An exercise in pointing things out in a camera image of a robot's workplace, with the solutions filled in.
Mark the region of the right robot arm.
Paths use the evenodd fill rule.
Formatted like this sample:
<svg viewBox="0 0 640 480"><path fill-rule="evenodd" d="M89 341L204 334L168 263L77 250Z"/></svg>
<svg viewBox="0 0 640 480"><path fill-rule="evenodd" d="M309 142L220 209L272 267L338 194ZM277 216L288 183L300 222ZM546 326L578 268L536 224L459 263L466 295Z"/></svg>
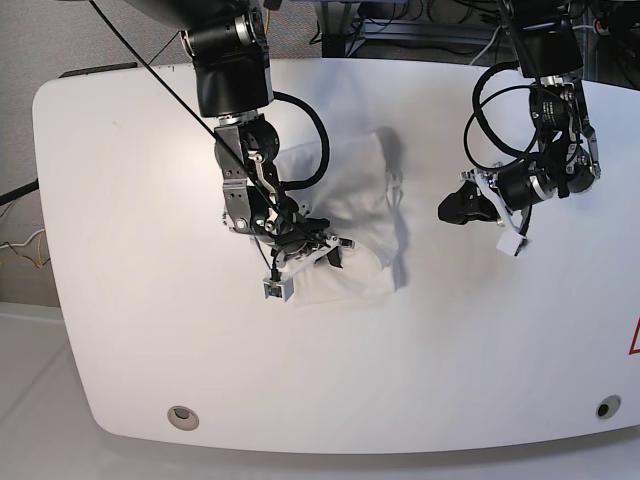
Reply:
<svg viewBox="0 0 640 480"><path fill-rule="evenodd" d="M329 220L309 217L289 195L324 177L330 144L320 117L308 104L273 90L259 2L135 1L132 5L176 29L192 61L199 114L218 121L213 130L214 154L222 171L230 230L270 246L273 279L279 279L288 260L312 254L341 267L340 250L352 246L352 241L330 234ZM306 179L279 177L275 165L279 137L261 112L274 100L305 111L320 136L319 165Z"/></svg>

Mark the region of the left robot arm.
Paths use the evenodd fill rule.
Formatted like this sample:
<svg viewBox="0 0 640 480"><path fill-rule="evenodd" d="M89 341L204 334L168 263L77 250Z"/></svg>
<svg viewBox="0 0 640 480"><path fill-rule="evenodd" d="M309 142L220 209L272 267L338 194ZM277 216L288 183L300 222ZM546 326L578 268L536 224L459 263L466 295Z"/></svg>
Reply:
<svg viewBox="0 0 640 480"><path fill-rule="evenodd" d="M471 221L505 222L522 215L519 235L528 231L534 205L553 197L567 198L587 191L601 175L597 140L579 71L583 57L566 1L500 1L501 25L510 36L515 60L497 63L478 79L471 96L469 125L480 130L506 164L492 166L469 161L461 187L439 205L441 221L465 225ZM522 149L502 140L484 113L494 100L485 96L487 83L506 70L519 70L529 79L532 139Z"/></svg>

